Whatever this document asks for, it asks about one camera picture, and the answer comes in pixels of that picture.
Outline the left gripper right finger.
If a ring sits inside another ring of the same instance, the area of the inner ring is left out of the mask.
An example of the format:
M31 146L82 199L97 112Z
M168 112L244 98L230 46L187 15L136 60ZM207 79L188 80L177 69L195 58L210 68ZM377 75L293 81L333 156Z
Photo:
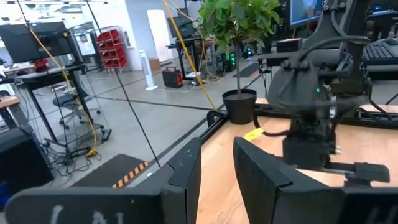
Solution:
M329 187L242 137L233 157L250 223L397 224L396 188Z

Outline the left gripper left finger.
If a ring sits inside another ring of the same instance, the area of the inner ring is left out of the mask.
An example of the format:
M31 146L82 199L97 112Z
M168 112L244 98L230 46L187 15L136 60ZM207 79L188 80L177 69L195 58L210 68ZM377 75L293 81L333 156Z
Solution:
M31 188L5 207L12 224L195 223L201 184L201 139L192 138L135 187Z

